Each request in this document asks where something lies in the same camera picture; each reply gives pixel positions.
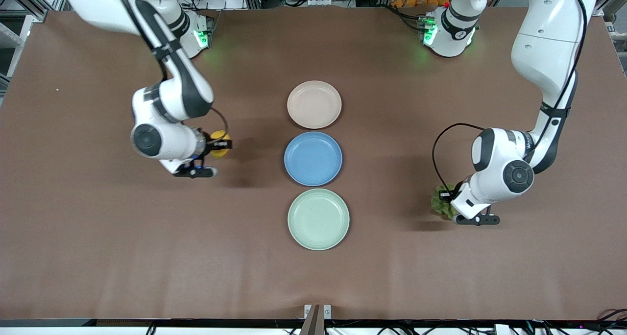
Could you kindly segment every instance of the tabletop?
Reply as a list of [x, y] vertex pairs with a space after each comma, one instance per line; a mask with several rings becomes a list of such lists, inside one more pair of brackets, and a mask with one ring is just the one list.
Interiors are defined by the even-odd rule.
[[[137, 36], [72, 12], [36, 24], [0, 108], [0, 317], [594, 319], [625, 305], [627, 81], [601, 18], [588, 29], [554, 165], [497, 203], [497, 226], [435, 215], [432, 143], [447, 125], [529, 130], [540, 91], [510, 50], [524, 9], [488, 8], [473, 43], [441, 58], [385, 9], [222, 13], [194, 58], [235, 149], [211, 179], [170, 176], [130, 144], [135, 90], [159, 81]], [[351, 225], [331, 250], [287, 228], [306, 187], [284, 170], [291, 90], [332, 84], [342, 147], [325, 186]], [[215, 114], [187, 121], [221, 129]], [[437, 147], [443, 176], [472, 174], [477, 132]]]

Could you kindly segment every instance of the plate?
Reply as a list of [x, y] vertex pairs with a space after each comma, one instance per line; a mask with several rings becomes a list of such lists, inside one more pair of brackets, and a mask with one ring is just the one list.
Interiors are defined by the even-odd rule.
[[338, 119], [342, 112], [342, 98], [329, 83], [305, 81], [289, 94], [287, 112], [298, 125], [320, 129]]
[[311, 250], [338, 245], [349, 231], [349, 209], [342, 197], [323, 188], [314, 188], [294, 199], [287, 215], [291, 236]]
[[303, 186], [317, 187], [331, 182], [342, 168], [342, 150], [332, 137], [307, 132], [289, 142], [284, 155], [289, 176]]

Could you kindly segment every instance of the blue plate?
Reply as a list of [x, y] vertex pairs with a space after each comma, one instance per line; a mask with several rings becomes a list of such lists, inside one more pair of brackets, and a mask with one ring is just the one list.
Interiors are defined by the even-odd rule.
[[342, 168], [342, 150], [332, 137], [322, 132], [296, 136], [285, 149], [285, 169], [294, 181], [317, 187], [331, 182]]

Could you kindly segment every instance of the brown table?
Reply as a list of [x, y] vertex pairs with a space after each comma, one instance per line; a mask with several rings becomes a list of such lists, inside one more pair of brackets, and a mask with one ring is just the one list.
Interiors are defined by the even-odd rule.
[[[439, 131], [535, 123], [540, 92], [510, 64], [524, 13], [487, 9], [471, 47], [445, 59], [383, 9], [225, 12], [194, 63], [237, 149], [217, 177], [190, 180], [130, 145], [130, 97], [159, 79], [139, 38], [51, 12], [0, 109], [0, 316], [282, 318], [322, 302], [338, 318], [593, 319], [625, 306], [627, 81], [600, 18], [555, 165], [493, 207], [498, 226], [430, 210]], [[323, 132], [342, 146], [327, 188], [351, 228], [325, 252], [286, 224], [306, 188], [282, 166], [304, 132], [285, 102], [306, 80], [343, 99]], [[221, 127], [214, 115], [189, 123]], [[476, 134], [441, 140], [451, 183], [473, 172]]]

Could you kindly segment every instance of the green plate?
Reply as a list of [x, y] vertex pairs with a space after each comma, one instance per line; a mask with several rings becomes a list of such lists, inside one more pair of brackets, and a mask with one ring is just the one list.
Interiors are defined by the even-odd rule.
[[338, 245], [349, 231], [349, 221], [349, 209], [342, 197], [322, 188], [296, 197], [287, 215], [291, 236], [311, 250]]

